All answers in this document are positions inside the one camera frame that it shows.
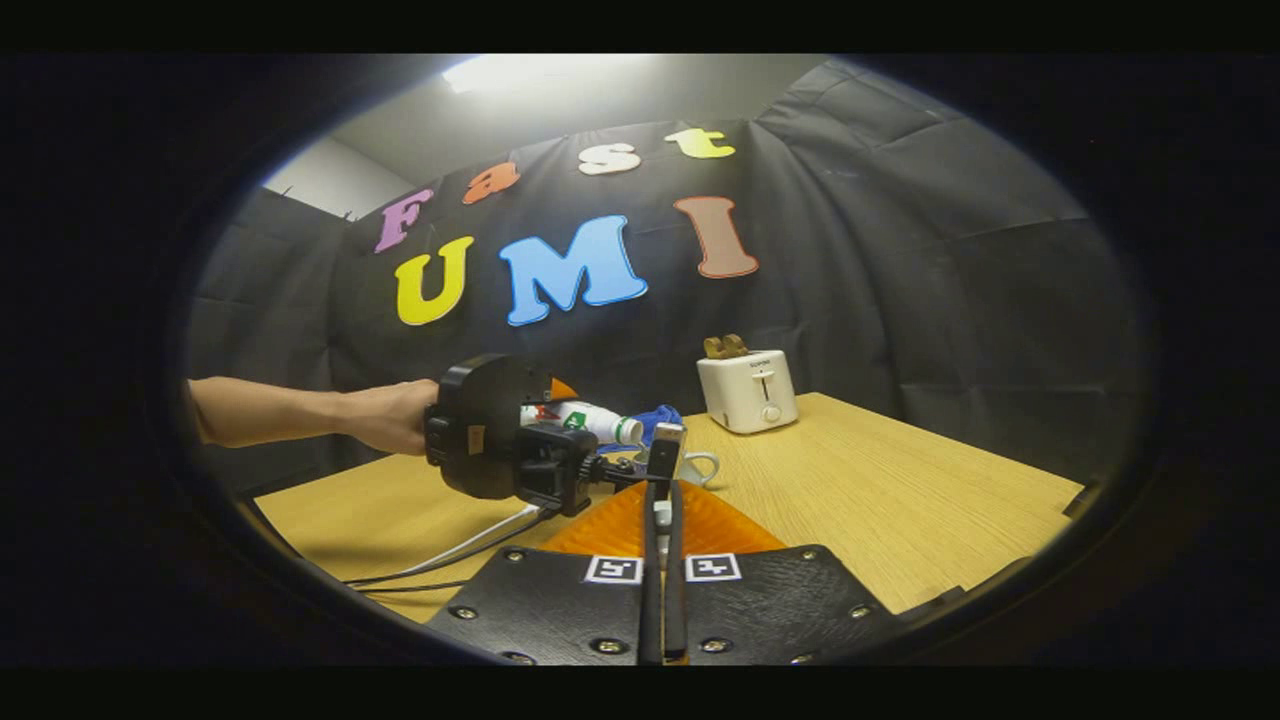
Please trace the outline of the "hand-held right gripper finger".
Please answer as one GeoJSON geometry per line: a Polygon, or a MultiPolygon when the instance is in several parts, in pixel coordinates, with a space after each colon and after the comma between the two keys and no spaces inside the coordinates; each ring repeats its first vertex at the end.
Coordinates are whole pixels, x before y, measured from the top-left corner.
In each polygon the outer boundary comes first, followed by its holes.
{"type": "Polygon", "coordinates": [[[502,547],[426,628],[500,664],[636,666],[660,656],[660,573],[645,483],[549,548],[502,547]]]}
{"type": "Polygon", "coordinates": [[[687,482],[672,491],[664,643],[675,662],[840,664],[900,635],[900,619],[832,550],[787,546],[687,482]]]}

